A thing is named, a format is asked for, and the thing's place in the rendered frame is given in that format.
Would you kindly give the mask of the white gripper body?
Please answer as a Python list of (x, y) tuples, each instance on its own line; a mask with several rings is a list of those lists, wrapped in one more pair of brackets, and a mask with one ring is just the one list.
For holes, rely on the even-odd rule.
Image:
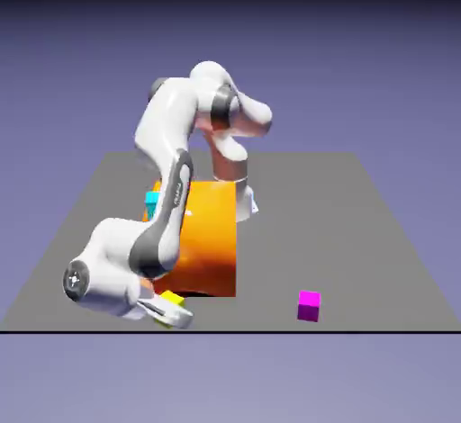
[(151, 298), (139, 298), (137, 305), (153, 319), (177, 329), (186, 329), (194, 318), (191, 311), (156, 293)]

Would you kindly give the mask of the small yellow cube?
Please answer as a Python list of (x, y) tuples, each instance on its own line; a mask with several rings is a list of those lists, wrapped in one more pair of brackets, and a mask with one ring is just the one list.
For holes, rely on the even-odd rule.
[(156, 318), (167, 327), (182, 329), (187, 320), (184, 309), (184, 298), (171, 292), (165, 291), (155, 294), (155, 307), (158, 309)]

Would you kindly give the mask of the small cyan cube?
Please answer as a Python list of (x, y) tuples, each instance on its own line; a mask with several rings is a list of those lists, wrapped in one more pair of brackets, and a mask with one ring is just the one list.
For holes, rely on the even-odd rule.
[(159, 192), (158, 191), (147, 191), (145, 195), (145, 213), (144, 213), (144, 220), (145, 221), (150, 221), (154, 214), (155, 210), (157, 208), (158, 204), (158, 198), (159, 198)]

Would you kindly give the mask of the small magenta cube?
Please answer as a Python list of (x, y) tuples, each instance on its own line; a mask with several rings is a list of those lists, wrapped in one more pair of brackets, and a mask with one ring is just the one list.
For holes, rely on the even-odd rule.
[(297, 319), (318, 322), (321, 308), (321, 294), (319, 292), (299, 291)]

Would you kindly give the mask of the large orange box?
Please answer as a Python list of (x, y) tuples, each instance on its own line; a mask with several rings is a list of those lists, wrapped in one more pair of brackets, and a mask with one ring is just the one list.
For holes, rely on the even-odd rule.
[(193, 181), (175, 268), (141, 286), (181, 297), (236, 295), (236, 188), (231, 182)]

